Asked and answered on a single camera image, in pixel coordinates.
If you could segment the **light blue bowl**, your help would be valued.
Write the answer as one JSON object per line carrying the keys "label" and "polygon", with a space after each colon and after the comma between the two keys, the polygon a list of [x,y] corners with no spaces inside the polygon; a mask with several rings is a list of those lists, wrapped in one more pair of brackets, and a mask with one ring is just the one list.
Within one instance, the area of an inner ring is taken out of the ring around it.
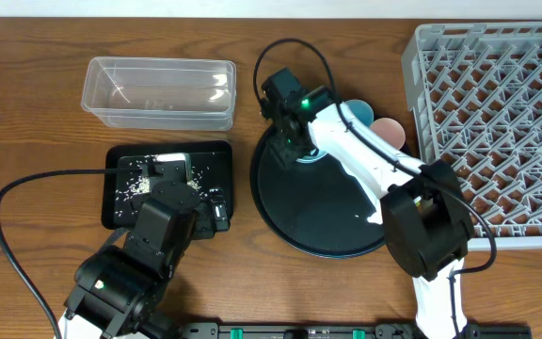
{"label": "light blue bowl", "polygon": [[320,151],[319,149],[314,149],[309,154],[297,158],[296,161],[301,164],[311,164],[311,163],[321,160],[326,155],[327,155],[327,152]]}

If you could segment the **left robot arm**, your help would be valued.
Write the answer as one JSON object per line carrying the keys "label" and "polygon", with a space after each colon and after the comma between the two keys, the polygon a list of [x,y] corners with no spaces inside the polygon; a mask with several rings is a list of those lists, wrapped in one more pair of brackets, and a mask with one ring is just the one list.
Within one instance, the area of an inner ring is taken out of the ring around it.
{"label": "left robot arm", "polygon": [[63,334],[117,338],[145,331],[160,337],[151,317],[186,249],[229,228],[223,189],[200,194],[183,182],[158,183],[123,246],[106,245],[77,269],[59,322]]}

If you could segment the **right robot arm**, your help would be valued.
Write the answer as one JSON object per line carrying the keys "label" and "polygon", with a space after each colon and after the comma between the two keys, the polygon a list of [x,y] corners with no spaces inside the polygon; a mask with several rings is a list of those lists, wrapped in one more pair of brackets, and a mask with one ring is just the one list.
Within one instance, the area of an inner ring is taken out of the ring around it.
{"label": "right robot arm", "polygon": [[413,280],[416,325],[428,338],[457,338],[468,324],[458,275],[473,236],[472,208],[452,168],[426,165],[391,146],[332,89],[263,85],[262,111],[278,130],[279,160],[314,150],[336,159],[362,187],[389,252]]}

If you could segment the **rice grains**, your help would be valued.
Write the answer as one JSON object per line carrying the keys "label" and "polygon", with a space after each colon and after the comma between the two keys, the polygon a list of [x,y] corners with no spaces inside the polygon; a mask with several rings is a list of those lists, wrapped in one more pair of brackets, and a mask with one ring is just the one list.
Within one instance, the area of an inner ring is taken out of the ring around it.
{"label": "rice grains", "polygon": [[124,155],[118,162],[120,169],[130,172],[119,174],[115,183],[113,218],[136,218],[139,206],[151,194],[154,186],[165,179],[164,165],[179,161],[191,164],[187,153],[160,153]]}

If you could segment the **light blue cup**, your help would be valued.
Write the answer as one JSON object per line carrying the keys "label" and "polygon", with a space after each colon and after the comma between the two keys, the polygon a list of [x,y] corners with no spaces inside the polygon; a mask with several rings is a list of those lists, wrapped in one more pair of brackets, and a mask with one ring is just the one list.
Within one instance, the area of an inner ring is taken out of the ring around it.
{"label": "light blue cup", "polygon": [[366,102],[359,99],[351,99],[345,102],[352,113],[367,127],[370,127],[374,120],[375,114],[373,109]]}

